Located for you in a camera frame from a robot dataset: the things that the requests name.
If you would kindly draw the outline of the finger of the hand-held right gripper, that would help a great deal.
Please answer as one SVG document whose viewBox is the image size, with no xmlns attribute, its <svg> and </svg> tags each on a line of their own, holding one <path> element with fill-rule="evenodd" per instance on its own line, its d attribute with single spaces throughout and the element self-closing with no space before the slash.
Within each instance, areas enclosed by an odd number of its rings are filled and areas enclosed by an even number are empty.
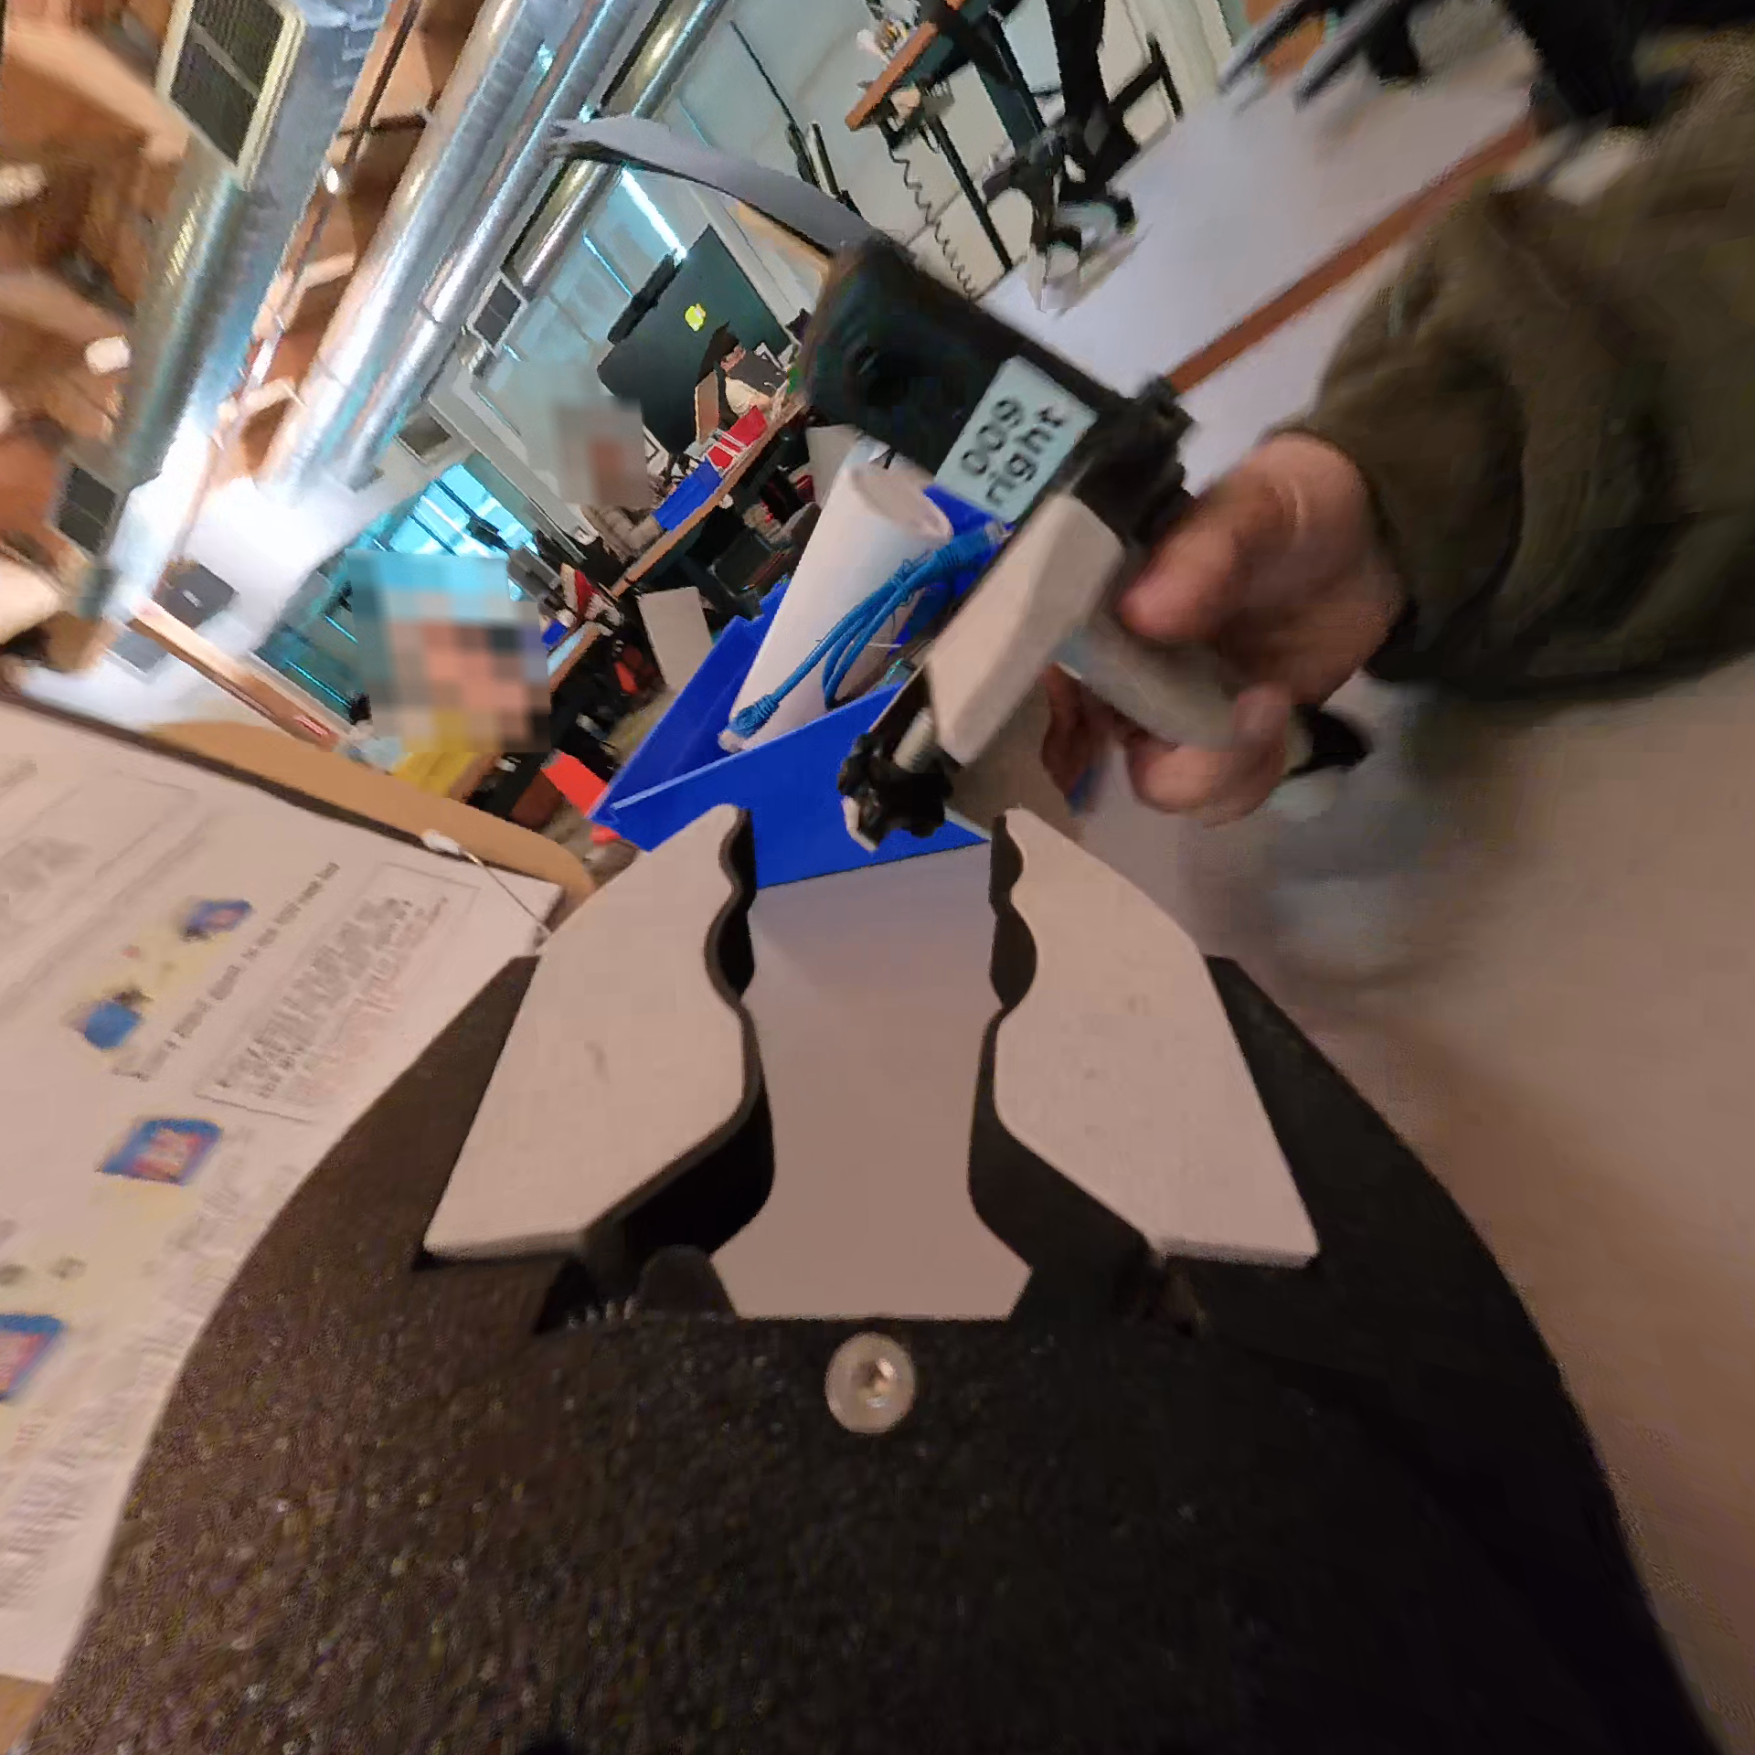
<svg viewBox="0 0 1755 1755">
<path fill-rule="evenodd" d="M 967 770 L 1108 604 L 1128 549 L 1082 499 L 1049 494 L 1003 543 L 930 648 L 936 750 Z"/>
<path fill-rule="evenodd" d="M 1086 779 L 1086 697 L 1064 671 L 992 679 L 960 702 L 960 823 L 996 827 L 1014 808 L 1073 823 Z"/>
</svg>

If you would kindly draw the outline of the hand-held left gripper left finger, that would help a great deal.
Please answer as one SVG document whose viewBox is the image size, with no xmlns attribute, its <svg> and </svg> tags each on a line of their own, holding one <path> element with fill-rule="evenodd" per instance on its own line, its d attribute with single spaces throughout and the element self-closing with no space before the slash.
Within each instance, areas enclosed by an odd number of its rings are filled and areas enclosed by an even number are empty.
<svg viewBox="0 0 1755 1755">
<path fill-rule="evenodd" d="M 636 1284 L 711 1260 L 773 1189 L 744 1002 L 755 836 L 716 805 L 641 854 L 545 944 L 424 1234 L 435 1262 L 565 1256 Z"/>
</svg>

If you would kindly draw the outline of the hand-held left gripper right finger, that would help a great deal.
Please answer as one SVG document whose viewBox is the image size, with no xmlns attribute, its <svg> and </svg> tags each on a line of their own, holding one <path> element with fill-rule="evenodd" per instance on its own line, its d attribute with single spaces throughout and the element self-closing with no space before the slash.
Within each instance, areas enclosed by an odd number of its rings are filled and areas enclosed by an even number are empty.
<svg viewBox="0 0 1755 1755">
<path fill-rule="evenodd" d="M 992 829 L 971 1198 L 1033 1267 L 1084 1242 L 1305 1267 L 1318 1234 L 1194 938 L 1027 808 Z"/>
</svg>

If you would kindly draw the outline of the black knob screw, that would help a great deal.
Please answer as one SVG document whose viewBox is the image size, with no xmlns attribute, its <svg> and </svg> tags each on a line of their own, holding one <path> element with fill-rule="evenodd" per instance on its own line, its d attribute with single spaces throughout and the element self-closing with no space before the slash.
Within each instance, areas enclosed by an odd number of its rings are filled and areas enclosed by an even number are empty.
<svg viewBox="0 0 1755 1755">
<path fill-rule="evenodd" d="M 958 774 L 958 763 L 939 746 L 932 712 L 897 693 L 854 739 L 839 770 L 846 834 L 868 854 L 896 836 L 939 834 Z"/>
</svg>

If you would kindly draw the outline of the person's right forearm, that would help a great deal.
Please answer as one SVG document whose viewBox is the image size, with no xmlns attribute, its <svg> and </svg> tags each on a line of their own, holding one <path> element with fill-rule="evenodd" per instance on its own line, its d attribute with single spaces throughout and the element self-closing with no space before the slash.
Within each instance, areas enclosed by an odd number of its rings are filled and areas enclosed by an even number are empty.
<svg viewBox="0 0 1755 1755">
<path fill-rule="evenodd" d="M 1512 699 L 1753 648 L 1751 28 L 1601 191 L 1488 185 L 1298 425 L 1360 472 L 1406 607 L 1386 684 Z"/>
</svg>

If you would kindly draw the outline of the person's right hand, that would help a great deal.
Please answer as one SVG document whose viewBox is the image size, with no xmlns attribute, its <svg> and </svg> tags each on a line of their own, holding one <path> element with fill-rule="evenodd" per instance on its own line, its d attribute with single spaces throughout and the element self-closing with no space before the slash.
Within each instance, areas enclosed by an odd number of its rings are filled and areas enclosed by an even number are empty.
<svg viewBox="0 0 1755 1755">
<path fill-rule="evenodd" d="M 1402 609 L 1354 463 L 1301 432 L 1272 436 L 1195 499 L 1117 604 L 1137 638 L 1217 659 L 1232 744 L 1159 741 L 1051 670 L 1044 770 L 1073 797 L 1117 744 L 1139 803 L 1237 823 L 1281 783 L 1296 708 L 1362 673 Z"/>
</svg>

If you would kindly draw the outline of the white paper roll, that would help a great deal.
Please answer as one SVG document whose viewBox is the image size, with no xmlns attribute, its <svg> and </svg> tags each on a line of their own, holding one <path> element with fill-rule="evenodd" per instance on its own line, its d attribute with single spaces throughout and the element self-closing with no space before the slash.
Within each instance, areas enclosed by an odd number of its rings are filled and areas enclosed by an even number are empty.
<svg viewBox="0 0 1755 1755">
<path fill-rule="evenodd" d="M 861 638 L 844 648 L 844 679 L 832 684 L 835 662 L 822 642 L 905 565 L 954 538 L 952 520 L 927 483 L 910 465 L 850 461 L 841 468 L 779 606 L 762 616 L 766 633 L 716 737 L 722 752 L 801 730 L 883 664 L 866 659 Z"/>
</svg>

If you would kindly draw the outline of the black monitor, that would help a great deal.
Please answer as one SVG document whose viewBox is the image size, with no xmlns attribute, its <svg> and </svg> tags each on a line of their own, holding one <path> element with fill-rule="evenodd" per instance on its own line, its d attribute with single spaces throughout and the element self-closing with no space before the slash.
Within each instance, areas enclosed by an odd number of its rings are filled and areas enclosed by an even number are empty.
<svg viewBox="0 0 1755 1755">
<path fill-rule="evenodd" d="M 596 366 L 603 390 L 636 406 L 665 452 L 695 445 L 695 392 L 709 373 L 718 333 L 775 357 L 793 340 L 720 234 L 704 231 L 682 256 L 647 276 L 610 328 Z"/>
</svg>

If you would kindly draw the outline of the blue plastic bin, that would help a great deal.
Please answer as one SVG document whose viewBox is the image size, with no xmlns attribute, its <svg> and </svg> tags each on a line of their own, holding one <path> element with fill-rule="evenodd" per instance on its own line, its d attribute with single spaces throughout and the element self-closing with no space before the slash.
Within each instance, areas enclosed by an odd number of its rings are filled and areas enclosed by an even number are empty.
<svg viewBox="0 0 1755 1755">
<path fill-rule="evenodd" d="M 751 750 L 727 752 L 720 733 L 760 644 L 779 620 L 790 580 L 779 582 L 757 618 L 727 624 L 691 680 L 627 757 L 588 810 L 592 823 L 627 845 L 652 852 L 718 805 L 740 808 L 753 830 L 757 887 L 775 889 L 832 874 L 885 867 L 972 849 L 987 830 L 949 818 L 929 838 L 888 836 L 859 845 L 843 821 L 837 779 L 854 743 L 897 695 L 875 684 Z"/>
</svg>

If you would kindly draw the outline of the thin grey panel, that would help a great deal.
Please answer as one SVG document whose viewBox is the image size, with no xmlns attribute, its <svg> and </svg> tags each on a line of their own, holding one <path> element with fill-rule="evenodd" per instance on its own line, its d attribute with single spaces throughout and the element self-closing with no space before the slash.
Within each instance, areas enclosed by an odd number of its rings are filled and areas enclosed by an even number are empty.
<svg viewBox="0 0 1755 1755">
<path fill-rule="evenodd" d="M 651 117 L 620 114 L 557 123 L 548 130 L 545 154 L 557 165 L 645 170 L 711 191 L 822 256 L 885 238 L 819 187 L 755 159 L 691 143 Z"/>
</svg>

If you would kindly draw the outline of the wooden top standing desk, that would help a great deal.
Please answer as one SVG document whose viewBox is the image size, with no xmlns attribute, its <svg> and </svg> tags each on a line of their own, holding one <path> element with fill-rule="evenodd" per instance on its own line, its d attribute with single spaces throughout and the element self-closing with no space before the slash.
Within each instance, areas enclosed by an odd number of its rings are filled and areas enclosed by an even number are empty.
<svg viewBox="0 0 1755 1755">
<path fill-rule="evenodd" d="M 1036 4 L 1053 55 L 1036 81 L 1011 22 L 1031 4 L 868 4 L 879 61 L 844 116 L 872 134 L 916 207 L 910 249 L 963 293 L 989 287 L 963 255 L 980 236 L 996 280 L 1022 269 L 1049 311 L 1104 278 L 1139 234 L 1122 174 L 1186 116 L 1173 61 L 1131 4 Z"/>
</svg>

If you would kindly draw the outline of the brown cardboard board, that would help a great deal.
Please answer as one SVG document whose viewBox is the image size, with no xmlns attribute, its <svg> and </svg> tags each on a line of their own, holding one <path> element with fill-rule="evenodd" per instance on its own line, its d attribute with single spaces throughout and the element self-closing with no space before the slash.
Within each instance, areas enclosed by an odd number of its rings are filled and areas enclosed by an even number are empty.
<svg viewBox="0 0 1755 1755">
<path fill-rule="evenodd" d="M 426 794 L 404 779 L 323 750 L 254 719 L 192 719 L 155 726 L 152 743 L 201 757 L 248 779 L 272 783 L 318 805 L 420 840 L 433 832 L 488 867 L 559 889 L 559 914 L 592 898 L 599 883 L 579 858 L 545 836 L 466 803 Z"/>
</svg>

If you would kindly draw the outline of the printed instruction sheet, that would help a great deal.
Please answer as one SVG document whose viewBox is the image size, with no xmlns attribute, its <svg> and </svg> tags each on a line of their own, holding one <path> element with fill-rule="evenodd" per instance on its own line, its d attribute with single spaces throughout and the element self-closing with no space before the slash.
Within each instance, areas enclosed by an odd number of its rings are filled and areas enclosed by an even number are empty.
<svg viewBox="0 0 1755 1755">
<path fill-rule="evenodd" d="M 561 889 L 33 704 L 2 768 L 2 1657 L 47 1684 L 230 1278 Z"/>
</svg>

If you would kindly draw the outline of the air vent grille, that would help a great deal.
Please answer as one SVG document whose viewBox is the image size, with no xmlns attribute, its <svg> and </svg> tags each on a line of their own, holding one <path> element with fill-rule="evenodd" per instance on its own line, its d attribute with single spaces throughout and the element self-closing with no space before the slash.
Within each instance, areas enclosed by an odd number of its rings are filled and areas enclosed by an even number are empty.
<svg viewBox="0 0 1755 1755">
<path fill-rule="evenodd" d="M 208 148 L 252 187 L 305 37 L 305 17 L 281 2 L 175 2 L 153 90 Z"/>
</svg>

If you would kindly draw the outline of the silver ventilation duct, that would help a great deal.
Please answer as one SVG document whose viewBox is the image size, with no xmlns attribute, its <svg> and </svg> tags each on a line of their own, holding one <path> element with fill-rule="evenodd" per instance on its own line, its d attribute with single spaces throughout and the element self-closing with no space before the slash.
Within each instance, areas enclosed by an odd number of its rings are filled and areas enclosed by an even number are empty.
<svg viewBox="0 0 1755 1755">
<path fill-rule="evenodd" d="M 183 123 L 186 154 L 159 229 L 128 340 L 119 415 L 73 454 L 64 487 L 86 483 L 111 516 L 164 474 L 177 443 L 241 406 L 225 368 L 245 361 L 248 295 L 287 282 L 300 200 L 316 194 L 318 127 L 358 145 L 342 99 L 387 15 L 386 4 L 294 4 L 305 37 L 285 81 L 256 180 Z M 620 117 L 616 101 L 656 95 L 685 66 L 724 4 L 481 4 L 437 106 L 358 256 L 318 351 L 296 386 L 261 481 L 280 496 L 314 481 L 365 489 L 428 397 L 459 335 L 515 255 L 559 172 L 550 130 Z"/>
</svg>

